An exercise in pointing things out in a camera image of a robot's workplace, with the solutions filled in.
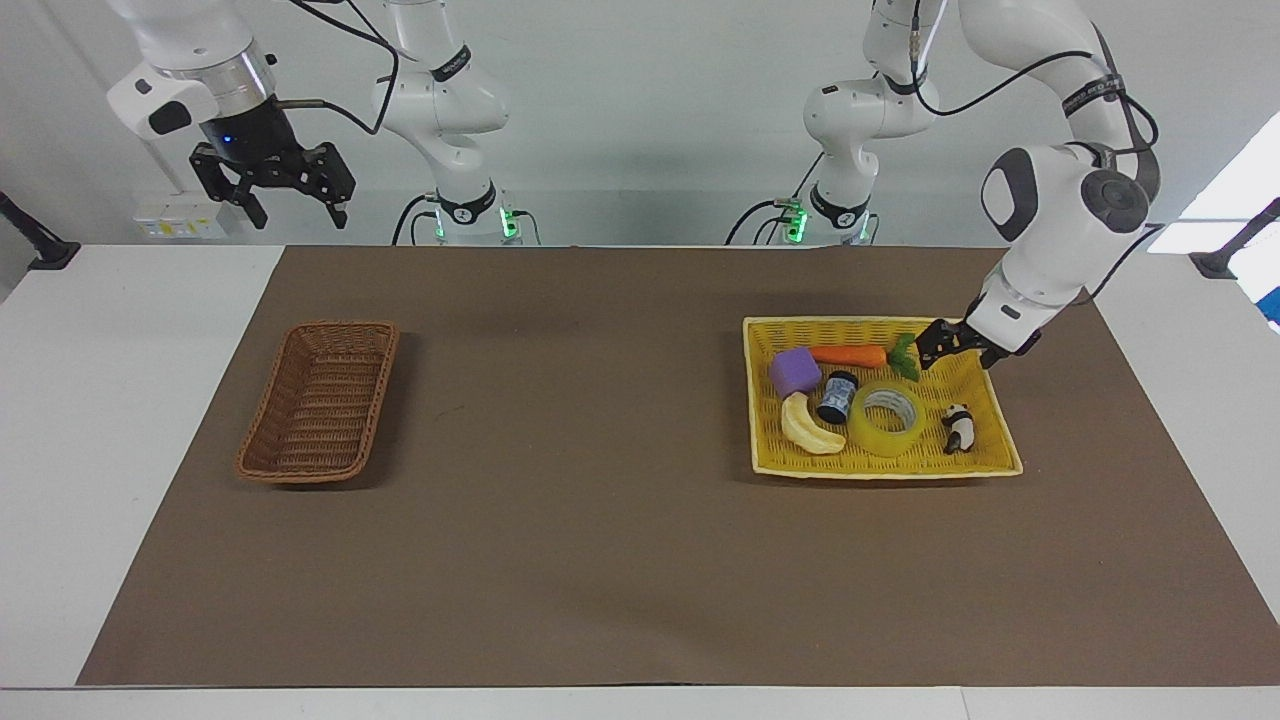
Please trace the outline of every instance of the brown mat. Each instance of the brown mat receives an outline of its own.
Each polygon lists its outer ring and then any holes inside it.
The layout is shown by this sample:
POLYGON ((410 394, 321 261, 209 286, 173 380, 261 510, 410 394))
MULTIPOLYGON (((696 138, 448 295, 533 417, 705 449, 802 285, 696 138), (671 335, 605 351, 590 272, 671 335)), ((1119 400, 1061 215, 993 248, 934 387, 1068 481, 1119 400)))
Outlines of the brown mat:
POLYGON ((79 683, 1280 684, 1093 309, 993 373, 1021 478, 753 475, 744 316, 956 314, 997 258, 289 249, 79 683), (406 332, 372 460, 340 492, 237 480, 315 319, 406 332))

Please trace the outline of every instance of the yellow tape roll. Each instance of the yellow tape roll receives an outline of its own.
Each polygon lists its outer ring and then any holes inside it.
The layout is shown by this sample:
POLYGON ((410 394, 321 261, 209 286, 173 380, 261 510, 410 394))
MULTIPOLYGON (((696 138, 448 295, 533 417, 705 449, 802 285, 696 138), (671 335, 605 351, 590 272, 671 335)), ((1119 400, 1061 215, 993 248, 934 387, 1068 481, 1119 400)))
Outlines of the yellow tape roll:
POLYGON ((897 457, 911 448, 924 434, 924 404, 906 386, 887 380, 867 383, 849 409, 854 442, 881 457, 897 457), (883 407, 902 420, 902 430, 891 433, 876 427, 868 416, 870 407, 883 407))

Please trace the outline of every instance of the purple cube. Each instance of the purple cube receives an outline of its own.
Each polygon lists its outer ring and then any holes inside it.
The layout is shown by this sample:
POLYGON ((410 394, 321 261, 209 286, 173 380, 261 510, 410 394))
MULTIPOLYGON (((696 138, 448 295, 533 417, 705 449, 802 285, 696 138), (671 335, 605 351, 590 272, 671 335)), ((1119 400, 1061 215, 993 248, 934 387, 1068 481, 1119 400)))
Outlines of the purple cube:
POLYGON ((778 397, 786 400, 797 392, 813 392, 822 383, 822 370, 808 347, 778 352, 769 364, 769 379, 778 397))

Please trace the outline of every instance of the banana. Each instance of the banana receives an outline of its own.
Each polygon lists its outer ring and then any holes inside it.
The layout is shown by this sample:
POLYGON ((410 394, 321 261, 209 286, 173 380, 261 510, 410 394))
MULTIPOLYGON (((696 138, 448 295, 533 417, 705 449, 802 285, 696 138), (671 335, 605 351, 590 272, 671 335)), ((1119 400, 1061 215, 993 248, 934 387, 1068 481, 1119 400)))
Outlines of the banana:
POLYGON ((782 402, 782 434, 813 455, 835 455, 845 448, 845 436, 824 430, 809 415, 809 396, 797 392, 782 402))

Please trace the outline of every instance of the toy panda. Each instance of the toy panda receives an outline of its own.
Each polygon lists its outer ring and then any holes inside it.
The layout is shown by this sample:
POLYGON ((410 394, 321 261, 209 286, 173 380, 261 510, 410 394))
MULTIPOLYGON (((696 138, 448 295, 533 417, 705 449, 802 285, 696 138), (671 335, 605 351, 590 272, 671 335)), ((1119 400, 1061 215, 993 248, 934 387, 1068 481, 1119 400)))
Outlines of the toy panda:
POLYGON ((969 452, 973 450, 973 415, 966 405, 952 405, 942 414, 942 424, 950 430, 947 445, 943 452, 955 455, 956 452, 969 452))

